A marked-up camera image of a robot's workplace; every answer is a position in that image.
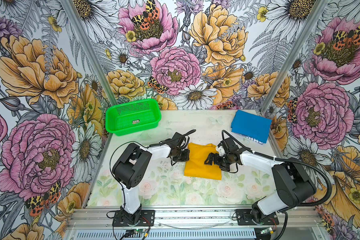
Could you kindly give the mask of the yellow t-shirt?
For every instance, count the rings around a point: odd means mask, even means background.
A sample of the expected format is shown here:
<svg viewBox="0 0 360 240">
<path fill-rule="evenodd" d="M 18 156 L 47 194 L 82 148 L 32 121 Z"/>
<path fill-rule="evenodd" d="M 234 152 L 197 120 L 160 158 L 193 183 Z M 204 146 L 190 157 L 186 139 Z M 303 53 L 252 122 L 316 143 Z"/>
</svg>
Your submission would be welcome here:
<svg viewBox="0 0 360 240">
<path fill-rule="evenodd" d="M 205 164 L 209 154 L 218 153 L 215 145 L 198 145 L 189 143 L 188 149 L 190 150 L 190 155 L 184 170 L 184 175 L 186 177 L 204 178 L 218 181 L 222 179 L 222 171 L 219 166 L 214 164 Z"/>
</svg>

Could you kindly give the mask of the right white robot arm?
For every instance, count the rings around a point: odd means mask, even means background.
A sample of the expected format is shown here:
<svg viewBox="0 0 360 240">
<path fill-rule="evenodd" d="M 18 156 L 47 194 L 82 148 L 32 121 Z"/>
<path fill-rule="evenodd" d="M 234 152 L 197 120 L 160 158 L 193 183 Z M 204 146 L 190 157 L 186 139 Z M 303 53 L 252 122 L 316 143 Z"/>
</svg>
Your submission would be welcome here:
<svg viewBox="0 0 360 240">
<path fill-rule="evenodd" d="M 239 147 L 232 138 L 221 141 L 216 151 L 209 153 L 205 165 L 217 165 L 226 172 L 230 171 L 232 164 L 241 165 L 255 168 L 273 178 L 276 191 L 252 205 L 251 219 L 256 224 L 263 223 L 276 212 L 297 207 L 316 193 L 315 184 L 297 160 L 278 160 Z"/>
</svg>

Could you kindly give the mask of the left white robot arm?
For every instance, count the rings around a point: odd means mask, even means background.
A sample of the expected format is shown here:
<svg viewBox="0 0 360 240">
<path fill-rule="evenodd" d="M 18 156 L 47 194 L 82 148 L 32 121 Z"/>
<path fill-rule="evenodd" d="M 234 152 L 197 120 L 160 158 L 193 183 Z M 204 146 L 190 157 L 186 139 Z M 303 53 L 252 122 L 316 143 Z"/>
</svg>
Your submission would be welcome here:
<svg viewBox="0 0 360 240">
<path fill-rule="evenodd" d="M 122 187 L 122 213 L 129 217 L 140 215 L 139 211 L 141 211 L 142 205 L 139 199 L 138 185 L 142 181 L 150 161 L 170 159 L 171 165 L 174 166 L 190 159 L 189 135 L 194 132 L 196 130 L 191 130 L 185 134 L 175 133 L 171 139 L 147 147 L 136 141 L 121 145 L 121 147 L 126 148 L 116 163 L 110 167 L 110 172 Z"/>
</svg>

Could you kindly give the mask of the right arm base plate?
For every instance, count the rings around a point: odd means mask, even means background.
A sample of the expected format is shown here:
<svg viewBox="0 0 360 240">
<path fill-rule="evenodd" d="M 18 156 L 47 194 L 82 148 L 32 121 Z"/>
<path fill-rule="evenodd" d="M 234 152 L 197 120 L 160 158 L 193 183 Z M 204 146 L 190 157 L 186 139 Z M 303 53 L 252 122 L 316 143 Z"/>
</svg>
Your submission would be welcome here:
<svg viewBox="0 0 360 240">
<path fill-rule="evenodd" d="M 236 209 L 232 219 L 237 221 L 239 226 L 277 226 L 279 224 L 279 219 L 275 212 L 270 215 L 264 215 L 251 209 Z"/>
</svg>

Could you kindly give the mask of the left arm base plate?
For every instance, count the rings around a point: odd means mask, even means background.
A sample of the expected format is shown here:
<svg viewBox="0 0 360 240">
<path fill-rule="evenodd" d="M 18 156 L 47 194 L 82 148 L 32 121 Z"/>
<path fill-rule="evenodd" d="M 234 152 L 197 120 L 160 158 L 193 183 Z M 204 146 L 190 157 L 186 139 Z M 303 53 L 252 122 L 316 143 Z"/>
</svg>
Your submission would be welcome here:
<svg viewBox="0 0 360 240">
<path fill-rule="evenodd" d="M 155 222 L 154 210 L 137 210 L 129 214 L 124 210 L 118 210 L 113 217 L 113 227 L 152 227 Z"/>
</svg>

